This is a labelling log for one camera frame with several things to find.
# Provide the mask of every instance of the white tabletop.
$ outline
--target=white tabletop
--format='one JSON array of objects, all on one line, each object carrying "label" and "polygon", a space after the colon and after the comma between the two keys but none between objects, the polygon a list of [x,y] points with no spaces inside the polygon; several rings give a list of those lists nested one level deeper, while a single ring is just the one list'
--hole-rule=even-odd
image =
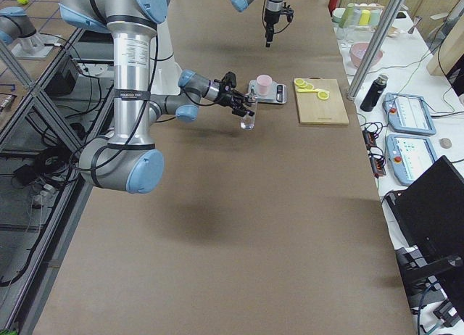
[{"label": "white tabletop", "polygon": [[[393,26],[398,28],[398,31],[394,34],[394,36],[387,37],[385,39],[381,47],[384,52],[384,56],[377,65],[372,66],[370,74],[367,75],[362,88],[354,101],[357,112],[362,115],[358,115],[360,124],[365,123],[365,119],[368,122],[379,121],[384,125],[387,124],[386,114],[382,109],[381,104],[384,100],[385,93],[388,92],[401,92],[403,94],[423,96],[428,105],[437,112],[452,112],[453,109],[456,112],[464,110],[463,104],[455,92],[450,89],[451,86],[448,80],[444,76],[431,76],[428,73],[426,66],[431,60],[432,55],[417,29],[414,30],[413,34],[407,33],[412,25],[413,23],[409,17],[394,21]],[[373,34],[371,32],[358,28],[349,36],[349,39],[353,42],[368,42],[372,35]],[[348,81],[351,83],[353,75],[356,73],[356,67],[351,63],[351,59],[349,58],[350,46],[351,42],[339,41],[340,53],[343,56],[345,71],[347,73]],[[379,74],[387,74],[389,77],[386,89],[382,97],[378,100],[378,104],[373,111],[364,112],[360,109],[361,102],[367,94],[371,83]],[[430,111],[430,113],[432,115],[439,115],[433,111]],[[436,128],[436,134],[429,138],[431,139],[437,157],[446,155],[451,161],[461,160],[464,158],[464,115],[434,119],[434,125]],[[385,128],[382,131],[381,136],[376,140],[378,146],[384,151],[385,136],[390,133],[394,133],[394,131],[391,128]],[[441,138],[450,139],[452,147],[450,149],[442,148],[439,143]],[[455,164],[455,167],[461,174],[464,174],[464,162]],[[405,189],[405,187],[402,186],[395,178],[392,167],[387,163],[386,176],[380,177],[378,180],[378,194],[380,197],[383,197],[391,190],[400,189]],[[402,235],[389,206],[384,203],[383,208],[394,248],[399,249],[400,247],[407,247],[407,242]],[[421,313],[420,322],[424,325],[426,330],[431,329],[437,321],[432,311],[438,305],[439,303],[430,304],[423,309]],[[440,328],[434,332],[434,334],[443,333],[464,334],[464,322],[459,321],[453,328]]]}]

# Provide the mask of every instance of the wooden cutting board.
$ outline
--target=wooden cutting board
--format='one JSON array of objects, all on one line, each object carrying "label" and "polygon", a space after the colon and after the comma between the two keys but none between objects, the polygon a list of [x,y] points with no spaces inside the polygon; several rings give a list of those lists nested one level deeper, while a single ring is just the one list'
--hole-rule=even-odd
[{"label": "wooden cutting board", "polygon": [[294,84],[299,122],[310,125],[348,125],[348,115],[337,81],[335,79],[305,80],[315,88],[330,91],[330,96],[326,101],[322,101],[317,94],[297,92],[297,86]]}]

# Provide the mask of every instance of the white cup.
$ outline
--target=white cup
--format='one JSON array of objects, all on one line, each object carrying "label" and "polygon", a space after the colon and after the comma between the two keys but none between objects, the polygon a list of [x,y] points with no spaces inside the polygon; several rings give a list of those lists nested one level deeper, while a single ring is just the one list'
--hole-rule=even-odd
[{"label": "white cup", "polygon": [[273,83],[273,79],[266,74],[261,74],[256,78],[257,90],[260,96],[267,96],[270,91],[270,86]]}]

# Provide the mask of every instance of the black thermos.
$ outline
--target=black thermos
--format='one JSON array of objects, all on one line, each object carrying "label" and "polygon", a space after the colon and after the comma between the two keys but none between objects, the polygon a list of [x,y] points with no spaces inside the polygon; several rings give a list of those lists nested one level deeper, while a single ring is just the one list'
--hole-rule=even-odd
[{"label": "black thermos", "polygon": [[386,88],[386,82],[389,79],[385,74],[380,74],[377,79],[374,80],[369,88],[368,94],[365,95],[364,100],[361,103],[361,110],[365,112],[371,112],[377,104],[378,99]]}]

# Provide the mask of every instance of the black monitor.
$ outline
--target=black monitor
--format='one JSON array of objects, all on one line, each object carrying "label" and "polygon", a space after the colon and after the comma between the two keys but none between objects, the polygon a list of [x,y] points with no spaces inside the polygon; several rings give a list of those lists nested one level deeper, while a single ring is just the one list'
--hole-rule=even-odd
[{"label": "black monitor", "polygon": [[[464,259],[464,178],[445,156],[396,198],[395,210],[408,243],[428,264],[450,255]],[[464,268],[436,277],[464,319]]]}]

